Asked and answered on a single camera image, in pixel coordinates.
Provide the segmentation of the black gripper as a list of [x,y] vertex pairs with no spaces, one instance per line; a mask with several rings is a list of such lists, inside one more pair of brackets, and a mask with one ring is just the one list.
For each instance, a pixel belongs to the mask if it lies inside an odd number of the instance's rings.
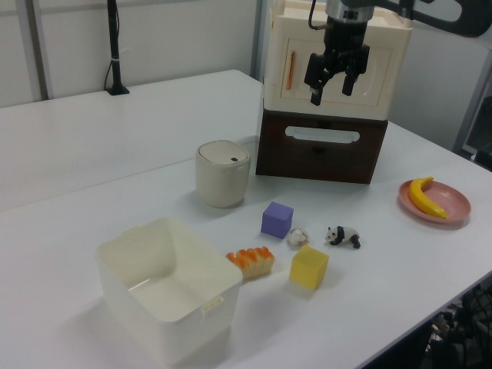
[[358,76],[367,70],[370,47],[364,44],[366,22],[344,23],[331,17],[324,32],[324,54],[311,53],[304,83],[309,86],[311,103],[321,104],[329,79],[345,72],[342,93],[351,96]]

